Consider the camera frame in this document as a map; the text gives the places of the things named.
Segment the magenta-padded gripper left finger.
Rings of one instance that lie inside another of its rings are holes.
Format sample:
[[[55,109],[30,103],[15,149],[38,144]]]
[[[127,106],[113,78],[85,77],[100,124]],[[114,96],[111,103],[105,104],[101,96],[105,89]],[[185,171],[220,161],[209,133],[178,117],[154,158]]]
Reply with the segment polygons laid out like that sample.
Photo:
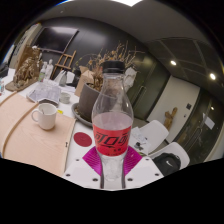
[[[103,166],[96,148],[77,158],[65,171],[63,178],[84,188],[102,189]]]

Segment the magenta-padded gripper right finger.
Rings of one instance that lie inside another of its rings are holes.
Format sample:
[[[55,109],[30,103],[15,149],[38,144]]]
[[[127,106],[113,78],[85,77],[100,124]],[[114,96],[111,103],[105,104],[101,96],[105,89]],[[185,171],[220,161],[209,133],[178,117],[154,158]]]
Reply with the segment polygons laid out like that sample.
[[[128,147],[123,161],[123,189],[140,188],[162,177],[163,174],[150,157],[142,157],[132,147]]]

